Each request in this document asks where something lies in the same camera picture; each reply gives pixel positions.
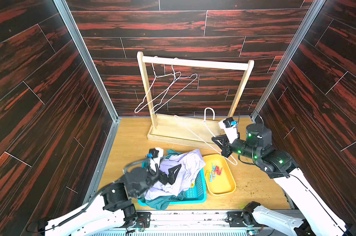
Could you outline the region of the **lilac shorts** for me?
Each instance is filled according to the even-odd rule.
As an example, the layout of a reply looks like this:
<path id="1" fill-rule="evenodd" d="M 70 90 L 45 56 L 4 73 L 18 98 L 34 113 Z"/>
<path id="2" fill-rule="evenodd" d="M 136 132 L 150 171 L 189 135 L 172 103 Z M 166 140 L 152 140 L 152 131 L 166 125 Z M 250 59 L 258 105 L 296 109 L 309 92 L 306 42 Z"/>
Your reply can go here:
<path id="1" fill-rule="evenodd" d="M 163 185 L 157 182 L 144 194 L 146 200 L 154 200 L 162 196 L 177 196 L 182 191 L 187 191 L 196 179 L 200 170 L 205 166 L 205 161 L 199 149 L 186 153 L 178 153 L 172 149 L 167 150 L 167 158 L 160 163 L 160 171 L 168 174 L 168 170 L 180 165 L 174 184 Z"/>

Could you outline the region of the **green shorts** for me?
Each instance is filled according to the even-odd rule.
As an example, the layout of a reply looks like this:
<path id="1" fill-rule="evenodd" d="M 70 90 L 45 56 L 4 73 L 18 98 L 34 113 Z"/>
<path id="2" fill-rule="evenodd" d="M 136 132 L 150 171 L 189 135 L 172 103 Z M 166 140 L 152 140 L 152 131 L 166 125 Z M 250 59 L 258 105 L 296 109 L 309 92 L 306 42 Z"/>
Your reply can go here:
<path id="1" fill-rule="evenodd" d="M 169 165 L 175 164 L 175 162 L 181 164 L 180 160 L 183 158 L 182 153 L 172 149 L 167 150 L 166 157 L 165 160 L 170 161 Z M 173 185 L 162 185 L 160 182 L 157 182 L 150 190 L 148 190 L 144 194 L 144 199 L 146 200 L 147 205 L 156 210 L 165 210 L 169 205 L 172 195 L 178 197 L 181 192 L 184 191 L 183 176 L 185 171 L 185 168 L 182 166 Z"/>

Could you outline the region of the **red clothespin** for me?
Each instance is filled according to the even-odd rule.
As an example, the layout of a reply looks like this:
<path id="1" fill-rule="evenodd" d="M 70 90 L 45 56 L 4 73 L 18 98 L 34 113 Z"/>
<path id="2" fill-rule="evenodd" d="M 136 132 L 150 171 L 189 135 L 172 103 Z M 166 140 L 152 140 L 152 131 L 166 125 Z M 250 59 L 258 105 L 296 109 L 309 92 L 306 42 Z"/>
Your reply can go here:
<path id="1" fill-rule="evenodd" d="M 219 168 L 219 172 L 218 172 L 218 173 L 215 173 L 215 174 L 218 175 L 218 176 L 220 176 L 220 175 L 222 174 L 223 168 L 220 168 L 219 166 L 218 166 L 218 168 Z"/>

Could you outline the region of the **blue wire hanger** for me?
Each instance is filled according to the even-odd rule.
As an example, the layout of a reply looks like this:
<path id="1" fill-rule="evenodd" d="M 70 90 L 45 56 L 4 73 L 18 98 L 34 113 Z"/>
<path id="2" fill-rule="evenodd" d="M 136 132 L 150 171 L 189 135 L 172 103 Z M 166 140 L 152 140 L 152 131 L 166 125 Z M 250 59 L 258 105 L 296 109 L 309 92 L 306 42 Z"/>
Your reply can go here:
<path id="1" fill-rule="evenodd" d="M 154 115 L 157 111 L 162 109 L 164 106 L 168 104 L 170 100 L 172 100 L 175 96 L 177 96 L 180 92 L 185 90 L 186 88 L 190 87 L 192 84 L 196 83 L 196 81 L 199 79 L 199 75 L 194 73 L 190 76 L 183 77 L 182 72 L 175 70 L 174 66 L 178 65 L 177 63 L 171 64 L 171 70 L 172 73 L 170 74 L 165 74 L 161 76 L 157 76 L 155 69 L 154 69 L 154 64 L 152 63 L 152 68 L 153 68 L 153 73 L 154 73 L 154 79 L 152 83 L 149 85 L 149 89 L 145 93 L 145 98 L 147 95 L 153 95 L 154 94 L 154 87 L 155 86 L 161 86 L 160 80 L 162 79 L 163 82 L 167 82 L 168 79 L 172 79 L 170 81 L 170 84 L 164 89 L 157 89 L 158 91 L 161 91 L 158 95 L 155 95 L 151 101 L 147 103 L 147 105 L 151 106 L 151 113 Z"/>

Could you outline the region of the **yellow clothespin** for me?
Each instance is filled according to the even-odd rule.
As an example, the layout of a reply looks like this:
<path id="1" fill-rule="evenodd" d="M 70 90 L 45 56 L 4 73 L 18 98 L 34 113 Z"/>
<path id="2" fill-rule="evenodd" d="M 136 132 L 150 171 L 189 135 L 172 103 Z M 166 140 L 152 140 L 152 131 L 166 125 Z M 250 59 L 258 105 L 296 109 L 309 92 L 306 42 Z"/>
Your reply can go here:
<path id="1" fill-rule="evenodd" d="M 211 173 L 211 171 L 210 170 L 206 170 L 206 172 L 205 172 L 205 176 L 209 179 L 209 174 Z"/>

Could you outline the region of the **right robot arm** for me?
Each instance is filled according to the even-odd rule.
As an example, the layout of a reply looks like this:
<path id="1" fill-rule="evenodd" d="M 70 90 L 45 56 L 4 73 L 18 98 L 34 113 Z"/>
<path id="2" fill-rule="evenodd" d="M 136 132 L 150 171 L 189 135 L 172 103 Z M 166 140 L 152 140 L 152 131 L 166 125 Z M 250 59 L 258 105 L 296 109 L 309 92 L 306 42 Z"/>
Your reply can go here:
<path id="1" fill-rule="evenodd" d="M 293 200 L 303 218 L 293 218 L 269 210 L 257 202 L 243 209 L 246 226 L 266 225 L 287 236 L 355 236 L 351 225 L 338 217 L 311 187 L 293 157 L 272 143 L 272 132 L 263 124 L 246 127 L 246 139 L 240 139 L 238 123 L 232 118 L 219 122 L 224 135 L 212 137 L 224 157 L 233 153 L 252 160 Z"/>

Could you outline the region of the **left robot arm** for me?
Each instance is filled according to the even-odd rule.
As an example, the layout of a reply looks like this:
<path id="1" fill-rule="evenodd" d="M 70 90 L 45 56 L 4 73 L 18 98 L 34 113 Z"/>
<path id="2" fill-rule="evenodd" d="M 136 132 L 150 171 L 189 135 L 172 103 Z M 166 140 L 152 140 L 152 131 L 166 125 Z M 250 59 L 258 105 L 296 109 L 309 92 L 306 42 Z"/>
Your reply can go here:
<path id="1" fill-rule="evenodd" d="M 141 197 L 157 182 L 173 184 L 181 165 L 165 173 L 154 167 L 137 167 L 117 181 L 98 190 L 88 203 L 77 209 L 39 225 L 37 232 L 43 236 L 89 236 L 111 228 L 134 226 L 138 220 L 132 199 Z"/>

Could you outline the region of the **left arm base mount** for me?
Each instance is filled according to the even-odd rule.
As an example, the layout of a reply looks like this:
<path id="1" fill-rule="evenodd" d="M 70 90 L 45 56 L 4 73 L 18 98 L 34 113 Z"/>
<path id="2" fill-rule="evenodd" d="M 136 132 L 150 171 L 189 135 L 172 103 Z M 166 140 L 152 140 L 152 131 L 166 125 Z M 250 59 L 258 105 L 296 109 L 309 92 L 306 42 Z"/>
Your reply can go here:
<path id="1" fill-rule="evenodd" d="M 149 228 L 151 221 L 151 212 L 137 211 L 126 219 L 121 228 Z"/>

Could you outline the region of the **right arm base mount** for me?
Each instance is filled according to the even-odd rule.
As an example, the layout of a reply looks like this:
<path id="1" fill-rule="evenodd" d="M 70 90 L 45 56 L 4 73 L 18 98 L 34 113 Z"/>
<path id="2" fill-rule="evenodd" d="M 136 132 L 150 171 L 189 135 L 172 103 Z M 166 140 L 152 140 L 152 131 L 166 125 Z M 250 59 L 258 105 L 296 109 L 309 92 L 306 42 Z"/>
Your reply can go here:
<path id="1" fill-rule="evenodd" d="M 253 228 L 262 227 L 261 224 L 257 223 L 250 212 L 243 211 L 228 211 L 225 222 L 229 223 L 230 227 L 246 227 Z"/>

